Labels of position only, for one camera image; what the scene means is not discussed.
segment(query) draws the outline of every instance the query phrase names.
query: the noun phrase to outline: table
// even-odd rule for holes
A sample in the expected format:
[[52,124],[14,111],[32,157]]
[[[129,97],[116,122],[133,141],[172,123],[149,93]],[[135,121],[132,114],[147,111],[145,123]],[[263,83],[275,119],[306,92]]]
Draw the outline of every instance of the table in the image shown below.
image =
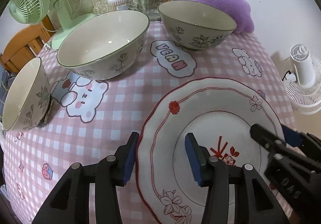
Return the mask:
[[[173,66],[168,62],[171,57],[158,51],[169,48],[171,55],[179,56]],[[216,48],[190,51],[176,46],[161,22],[151,22],[137,62],[106,81],[80,78],[60,67],[56,55],[52,49],[39,53],[55,99],[48,123],[27,133],[6,135],[5,180],[12,208],[23,224],[31,223],[72,163],[94,164],[114,154],[132,131],[140,133],[163,95],[192,79],[213,76],[242,82],[266,99],[281,123],[295,129],[280,76],[253,34],[231,34]],[[88,89],[90,101],[79,109],[76,95]],[[138,194],[135,172],[117,192],[124,224],[156,223]],[[281,204],[289,215],[291,208],[284,201]],[[90,222],[95,223],[94,185],[89,208]]]

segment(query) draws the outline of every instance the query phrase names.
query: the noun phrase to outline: white plate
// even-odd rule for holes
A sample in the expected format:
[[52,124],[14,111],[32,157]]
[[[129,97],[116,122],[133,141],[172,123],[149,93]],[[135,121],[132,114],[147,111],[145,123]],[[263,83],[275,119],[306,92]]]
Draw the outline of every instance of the white plate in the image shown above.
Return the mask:
[[[189,132],[211,155],[236,166],[250,163],[269,183],[268,152],[249,133],[255,123],[284,138],[270,105],[234,80],[192,80],[164,96],[144,123],[137,151],[137,185],[156,220],[201,223],[207,188],[198,187],[192,175],[184,145]],[[228,223],[234,223],[234,200],[230,185]]]

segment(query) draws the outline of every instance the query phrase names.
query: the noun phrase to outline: fan grill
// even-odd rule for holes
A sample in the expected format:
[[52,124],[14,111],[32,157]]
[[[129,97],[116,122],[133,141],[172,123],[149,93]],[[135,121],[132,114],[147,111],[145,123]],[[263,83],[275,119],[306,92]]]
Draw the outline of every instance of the fan grill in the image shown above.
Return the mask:
[[285,87],[292,107],[303,114],[313,114],[321,109],[321,62],[311,55],[316,79],[311,87],[302,87],[297,82]]
[[42,18],[42,2],[41,0],[11,0],[9,11],[20,23],[37,24]]
[[290,50],[290,56],[293,58],[294,61],[302,62],[306,60],[310,55],[309,52],[306,54],[301,53],[300,52],[301,46],[303,46],[303,44],[296,44]]

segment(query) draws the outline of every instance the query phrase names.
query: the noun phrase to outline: wooden chair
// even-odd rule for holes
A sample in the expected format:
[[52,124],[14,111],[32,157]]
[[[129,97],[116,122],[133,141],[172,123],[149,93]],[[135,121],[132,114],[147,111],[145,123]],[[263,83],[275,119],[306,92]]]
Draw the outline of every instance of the wooden chair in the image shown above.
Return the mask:
[[[48,16],[42,22],[48,30],[54,30]],[[0,64],[8,71],[18,74],[24,65],[35,57],[35,54],[39,54],[43,48],[43,42],[48,42],[53,34],[48,32],[41,23],[24,28],[9,41],[3,54],[0,54]]]

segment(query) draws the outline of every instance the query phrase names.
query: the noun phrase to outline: white bowl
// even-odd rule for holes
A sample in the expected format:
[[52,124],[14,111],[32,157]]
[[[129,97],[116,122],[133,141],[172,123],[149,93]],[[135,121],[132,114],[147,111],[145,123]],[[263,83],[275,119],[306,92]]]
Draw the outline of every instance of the white bowl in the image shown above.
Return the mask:
[[158,10],[170,36],[187,48],[216,47],[236,29],[229,15],[199,2],[170,1]]
[[41,58],[30,60],[14,79],[3,108],[3,128],[26,132],[45,116],[50,100],[49,81]]
[[86,21],[62,42],[57,61],[77,75],[104,80],[128,69],[142,51],[149,18],[120,10]]

